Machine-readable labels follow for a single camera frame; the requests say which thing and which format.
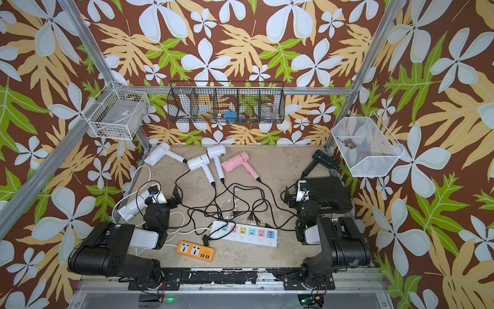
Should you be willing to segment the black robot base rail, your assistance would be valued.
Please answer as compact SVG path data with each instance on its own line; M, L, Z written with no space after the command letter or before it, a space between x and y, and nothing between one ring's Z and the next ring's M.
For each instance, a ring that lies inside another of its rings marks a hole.
M261 285L280 284L284 290L335 289L332 274L312 275L304 267L281 268L223 268L190 269L162 268L157 272L157 283L164 284L164 290L179 290L185 285Z

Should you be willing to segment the white multicolour power strip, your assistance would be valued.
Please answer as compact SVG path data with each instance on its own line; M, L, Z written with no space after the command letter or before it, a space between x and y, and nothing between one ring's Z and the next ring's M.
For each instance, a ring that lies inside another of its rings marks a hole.
M226 240L271 248L276 248L279 243L276 229L235 224L232 221L214 221L209 238L211 240Z

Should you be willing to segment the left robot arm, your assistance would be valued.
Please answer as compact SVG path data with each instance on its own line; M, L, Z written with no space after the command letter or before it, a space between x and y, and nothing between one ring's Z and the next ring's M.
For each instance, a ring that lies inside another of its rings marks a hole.
M160 262L128 253L130 248L161 249L168 237L171 209L179 195L166 203L147 204L142 228L132 224L98 224L68 258L70 272L85 276L127 279L129 288L160 288L166 282Z

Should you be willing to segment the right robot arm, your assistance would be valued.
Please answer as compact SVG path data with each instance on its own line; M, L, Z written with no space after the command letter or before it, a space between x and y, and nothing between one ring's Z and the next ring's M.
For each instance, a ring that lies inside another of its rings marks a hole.
M290 193L281 194L283 202L296 210L295 236L303 245L319 245L320 252L307 257L300 269L283 276L285 289L334 289L333 274L348 269L366 267L371 253L357 228L355 220L346 214L352 209L344 189L312 189L305 183Z

